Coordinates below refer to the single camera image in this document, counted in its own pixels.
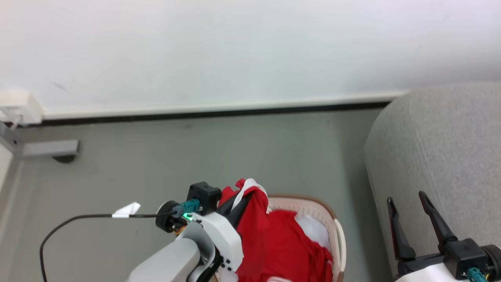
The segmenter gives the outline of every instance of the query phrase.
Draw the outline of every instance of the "gray sofa armrest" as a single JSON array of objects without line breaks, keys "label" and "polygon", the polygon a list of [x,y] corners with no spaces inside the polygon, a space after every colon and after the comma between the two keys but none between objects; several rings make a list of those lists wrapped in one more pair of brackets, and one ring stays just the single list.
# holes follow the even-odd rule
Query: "gray sofa armrest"
[{"label": "gray sofa armrest", "polygon": [[459,238],[501,245],[501,83],[422,89],[394,100],[374,122],[365,161],[394,274],[389,196],[417,255],[438,252],[421,190]]}]

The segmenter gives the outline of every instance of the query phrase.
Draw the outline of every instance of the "white cloth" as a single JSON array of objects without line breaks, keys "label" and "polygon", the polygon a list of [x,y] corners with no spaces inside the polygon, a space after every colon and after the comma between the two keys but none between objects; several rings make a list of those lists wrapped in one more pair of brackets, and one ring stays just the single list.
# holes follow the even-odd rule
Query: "white cloth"
[{"label": "white cloth", "polygon": [[[245,182],[243,183],[242,189],[240,189],[240,192],[236,195],[235,201],[233,202],[233,206],[231,207],[231,210],[233,210],[241,201],[242,197],[245,191],[248,189],[256,186],[259,190],[261,190],[266,197],[268,197],[268,193],[266,193],[266,190],[263,188],[263,186],[259,185],[254,179],[252,178],[247,178]],[[272,210],[270,208],[270,205],[267,206],[266,208],[266,213],[270,213]]]},{"label": "white cloth", "polygon": [[219,282],[237,282],[238,274],[233,271],[229,271],[226,268],[220,268],[217,273],[219,273]]},{"label": "white cloth", "polygon": [[321,247],[327,248],[332,253],[329,233],[322,223],[310,215],[296,215],[296,221],[310,240],[317,242]]}]

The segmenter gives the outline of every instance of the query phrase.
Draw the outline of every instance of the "beige plastic basket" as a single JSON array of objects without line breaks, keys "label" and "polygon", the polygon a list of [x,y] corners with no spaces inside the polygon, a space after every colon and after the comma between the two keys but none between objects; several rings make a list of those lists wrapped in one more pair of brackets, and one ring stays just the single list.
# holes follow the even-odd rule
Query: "beige plastic basket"
[{"label": "beige plastic basket", "polygon": [[329,233],[332,258],[332,282],[341,282],[346,266],[346,239],[343,228],[334,211],[326,203],[311,197],[285,194],[269,195],[269,207],[272,210],[296,211],[299,215],[309,215],[322,223]]}]

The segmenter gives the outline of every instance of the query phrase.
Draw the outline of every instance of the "red garment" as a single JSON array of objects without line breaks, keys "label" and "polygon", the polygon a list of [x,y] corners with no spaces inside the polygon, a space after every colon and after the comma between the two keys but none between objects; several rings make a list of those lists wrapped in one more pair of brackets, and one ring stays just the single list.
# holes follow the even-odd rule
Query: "red garment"
[{"label": "red garment", "polygon": [[[240,179],[235,185],[242,188],[245,179]],[[263,269],[265,261],[263,255],[266,254],[266,241],[268,231],[268,219],[266,210],[268,208],[268,197],[258,187],[251,187],[244,192],[258,191],[253,194],[247,208],[240,219],[236,231],[242,238],[243,261],[236,273],[257,278],[259,269]],[[239,191],[233,191],[231,187],[226,187],[222,191],[219,201],[221,205]]]},{"label": "red garment", "polygon": [[[243,187],[241,179],[236,186]],[[277,276],[293,282],[332,281],[332,256],[312,242],[295,220],[296,212],[277,210],[266,213],[268,197],[258,187],[240,220],[237,232],[242,237],[243,262],[236,271],[239,282],[267,281]],[[238,191],[226,187],[220,203]]]}]

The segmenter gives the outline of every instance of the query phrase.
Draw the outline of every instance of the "metal bracket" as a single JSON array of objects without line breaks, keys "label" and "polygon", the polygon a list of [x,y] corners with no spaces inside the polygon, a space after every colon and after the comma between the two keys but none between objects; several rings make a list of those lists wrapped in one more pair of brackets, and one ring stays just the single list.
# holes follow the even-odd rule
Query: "metal bracket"
[{"label": "metal bracket", "polygon": [[3,122],[0,122],[0,144],[17,158],[50,156],[62,163],[71,162],[80,147],[77,139],[25,143]]}]

